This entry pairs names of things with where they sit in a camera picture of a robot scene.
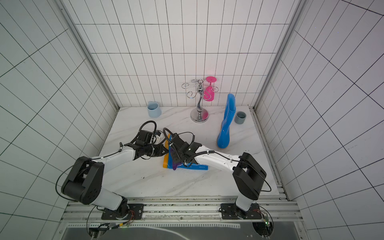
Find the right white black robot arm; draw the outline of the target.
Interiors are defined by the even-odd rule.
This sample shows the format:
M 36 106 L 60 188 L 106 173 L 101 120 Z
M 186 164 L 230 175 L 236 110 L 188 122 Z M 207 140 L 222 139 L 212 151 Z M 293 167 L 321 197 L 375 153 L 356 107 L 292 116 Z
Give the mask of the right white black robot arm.
M 197 143 L 188 143 L 179 134 L 165 135 L 170 153 L 177 166 L 190 168 L 192 165 L 205 165 L 232 174 L 239 195 L 235 201 L 236 209 L 242 213 L 250 210 L 251 205 L 259 199 L 263 186 L 267 185 L 267 173 L 252 155 L 228 155 Z

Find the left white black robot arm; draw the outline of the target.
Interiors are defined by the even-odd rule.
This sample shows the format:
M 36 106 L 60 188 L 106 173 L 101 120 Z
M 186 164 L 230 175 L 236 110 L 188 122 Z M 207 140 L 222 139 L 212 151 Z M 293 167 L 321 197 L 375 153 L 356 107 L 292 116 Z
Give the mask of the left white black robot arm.
M 78 158 L 62 184 L 61 194 L 84 205 L 117 211 L 122 207 L 125 198 L 103 188 L 104 175 L 142 157 L 150 159 L 166 155 L 168 150 L 164 141 L 159 130 L 140 130 L 131 142 L 120 143 L 118 151 L 113 154 Z

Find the blue rubber boot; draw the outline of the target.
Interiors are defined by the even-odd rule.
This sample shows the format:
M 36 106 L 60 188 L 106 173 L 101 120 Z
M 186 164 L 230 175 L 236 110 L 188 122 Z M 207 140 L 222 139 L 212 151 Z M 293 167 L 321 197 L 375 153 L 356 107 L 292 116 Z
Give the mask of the blue rubber boot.
M 217 146 L 225 149 L 230 143 L 230 125 L 236 113 L 236 99 L 233 94 L 228 94 L 224 118 L 221 124 L 220 134 L 217 139 Z
M 165 168 L 165 169 L 169 169 L 168 168 L 168 159 L 169 159 L 169 153 L 164 156 L 163 168 Z M 209 169 L 209 167 L 206 165 L 192 164 L 190 167 L 185 167 L 184 165 L 180 165 L 177 169 L 207 171 Z

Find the purple cloth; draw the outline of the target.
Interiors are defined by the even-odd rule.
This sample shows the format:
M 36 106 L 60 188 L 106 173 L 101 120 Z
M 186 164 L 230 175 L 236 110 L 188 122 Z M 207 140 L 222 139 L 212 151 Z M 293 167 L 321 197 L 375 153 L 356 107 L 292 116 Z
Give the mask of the purple cloth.
M 169 159 L 168 159 L 168 168 L 173 169 L 174 171 L 182 165 L 179 159 L 177 159 L 177 153 L 174 150 L 170 150 Z

